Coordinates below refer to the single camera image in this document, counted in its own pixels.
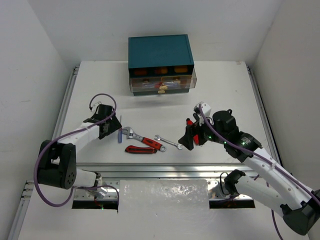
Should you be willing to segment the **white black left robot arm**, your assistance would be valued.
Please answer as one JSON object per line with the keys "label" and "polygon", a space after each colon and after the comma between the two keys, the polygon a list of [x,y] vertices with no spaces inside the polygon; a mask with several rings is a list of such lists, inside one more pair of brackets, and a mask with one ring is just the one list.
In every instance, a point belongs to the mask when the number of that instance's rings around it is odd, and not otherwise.
{"label": "white black left robot arm", "polygon": [[37,182],[66,190],[95,187],[99,174],[77,168],[77,153],[92,141],[101,140],[121,127],[112,106],[98,105],[93,116],[84,120],[76,130],[53,143],[46,140],[41,144]]}

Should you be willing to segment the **red handled adjustable wrench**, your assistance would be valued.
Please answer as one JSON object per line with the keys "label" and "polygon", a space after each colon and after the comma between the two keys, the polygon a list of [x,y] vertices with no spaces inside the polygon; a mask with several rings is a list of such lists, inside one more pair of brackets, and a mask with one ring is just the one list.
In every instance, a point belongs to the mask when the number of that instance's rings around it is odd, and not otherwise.
{"label": "red handled adjustable wrench", "polygon": [[122,128],[122,133],[124,135],[126,135],[126,138],[127,139],[134,139],[134,140],[137,140],[139,142],[142,142],[144,143],[145,145],[153,148],[153,149],[156,149],[160,152],[165,152],[166,151],[166,147],[162,144],[160,144],[159,142],[153,140],[153,139],[150,139],[150,138],[147,138],[147,137],[143,137],[143,136],[140,136],[138,134],[136,134],[133,129],[129,126],[127,127],[123,127]]}

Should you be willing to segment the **chrome open-end wrench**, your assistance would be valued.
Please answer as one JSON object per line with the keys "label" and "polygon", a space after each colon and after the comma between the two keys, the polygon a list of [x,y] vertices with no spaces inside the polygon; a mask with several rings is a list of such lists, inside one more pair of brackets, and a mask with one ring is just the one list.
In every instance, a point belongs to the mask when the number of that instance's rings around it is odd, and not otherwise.
{"label": "chrome open-end wrench", "polygon": [[171,146],[174,146],[174,147],[176,147],[178,150],[182,150],[182,149],[183,149],[183,145],[182,145],[182,144],[180,144],[180,143],[175,143],[175,142],[172,142],[172,141],[170,141],[170,140],[167,140],[167,139],[161,137],[161,136],[158,135],[158,134],[156,134],[156,135],[154,136],[154,139],[157,140],[157,141],[162,141],[162,142],[164,142],[164,143],[167,143],[167,144],[169,144],[169,145],[171,145]]}

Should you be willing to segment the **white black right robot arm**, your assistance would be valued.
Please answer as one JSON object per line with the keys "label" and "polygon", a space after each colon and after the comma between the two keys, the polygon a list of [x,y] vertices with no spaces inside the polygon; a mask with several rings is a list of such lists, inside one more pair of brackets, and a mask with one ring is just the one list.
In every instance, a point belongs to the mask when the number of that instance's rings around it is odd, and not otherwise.
{"label": "white black right robot arm", "polygon": [[295,233],[305,236],[320,218],[320,192],[306,186],[277,161],[251,134],[240,131],[232,110],[210,115],[205,105],[194,108],[195,122],[187,125],[179,143],[188,150],[194,148],[194,136],[199,145],[215,142],[223,145],[234,159],[251,168],[266,181],[260,184],[241,170],[233,170],[224,178],[222,190],[234,196],[247,195],[277,213]]}

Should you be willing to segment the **red black utility knife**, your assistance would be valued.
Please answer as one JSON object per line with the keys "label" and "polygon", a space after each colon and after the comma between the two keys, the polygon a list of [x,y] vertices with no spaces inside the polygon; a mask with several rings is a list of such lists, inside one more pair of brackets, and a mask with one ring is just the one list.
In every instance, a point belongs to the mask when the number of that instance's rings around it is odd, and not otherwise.
{"label": "red black utility knife", "polygon": [[130,154],[155,154],[157,149],[152,147],[138,147],[134,145],[129,145],[125,148],[125,152]]}

